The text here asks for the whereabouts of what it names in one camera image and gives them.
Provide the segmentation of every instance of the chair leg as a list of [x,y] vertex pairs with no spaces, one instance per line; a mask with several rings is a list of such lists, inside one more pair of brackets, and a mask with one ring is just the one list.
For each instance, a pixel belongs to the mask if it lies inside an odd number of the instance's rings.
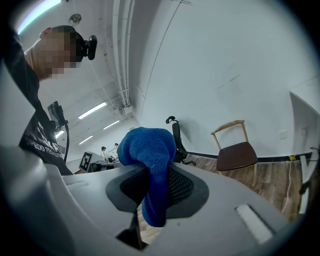
[[252,187],[254,188],[257,182],[257,163],[253,166],[253,182]]

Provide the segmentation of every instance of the brown chair seat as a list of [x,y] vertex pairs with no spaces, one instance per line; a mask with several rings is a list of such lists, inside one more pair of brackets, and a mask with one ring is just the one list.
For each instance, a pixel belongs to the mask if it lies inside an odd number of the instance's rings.
[[249,142],[241,142],[219,151],[216,170],[219,172],[253,166],[258,162],[256,152]]

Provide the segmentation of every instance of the black baseboard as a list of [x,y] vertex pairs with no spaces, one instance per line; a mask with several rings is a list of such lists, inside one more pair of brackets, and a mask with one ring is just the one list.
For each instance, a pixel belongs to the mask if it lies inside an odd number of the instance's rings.
[[[201,154],[196,152],[187,152],[190,155],[195,155],[199,157],[205,157],[205,158],[215,158],[217,159],[218,156],[214,154]],[[296,160],[300,160],[300,156],[305,156],[305,158],[310,159],[312,152],[305,153],[305,154],[297,154],[295,156]],[[273,157],[258,157],[258,162],[286,162],[289,161],[289,156],[273,156]]]

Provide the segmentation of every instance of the blue cloth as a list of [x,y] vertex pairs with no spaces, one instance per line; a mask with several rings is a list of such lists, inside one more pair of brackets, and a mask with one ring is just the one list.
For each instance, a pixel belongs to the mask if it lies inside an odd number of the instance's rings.
[[149,190],[142,201],[142,215],[149,225],[163,227],[169,207],[167,165],[176,154],[173,135],[166,129],[136,128],[123,138],[117,153],[124,166],[144,163],[149,168]]

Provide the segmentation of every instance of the chair backrest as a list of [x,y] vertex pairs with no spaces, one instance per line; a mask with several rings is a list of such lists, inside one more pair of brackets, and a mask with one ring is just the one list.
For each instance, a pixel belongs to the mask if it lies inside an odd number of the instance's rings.
[[217,132],[220,132],[226,128],[229,128],[229,127],[232,127],[232,126],[235,126],[235,125],[238,125],[238,124],[241,124],[242,126],[242,130],[243,130],[243,133],[244,133],[244,137],[245,137],[245,141],[246,142],[249,142],[248,141],[248,135],[247,135],[247,132],[246,132],[246,128],[245,128],[245,120],[235,120],[235,121],[232,121],[232,122],[228,122],[228,123],[225,123],[224,125],[221,125],[218,129],[216,129],[215,131],[211,132],[211,135],[213,135],[214,137],[214,140],[219,148],[219,150],[221,150],[221,147],[220,147],[220,144],[217,140],[217,137],[216,137],[216,133]]
[[172,124],[173,137],[177,150],[179,150],[183,155],[187,155],[185,147],[182,145],[181,136],[180,136],[180,124],[175,122]]

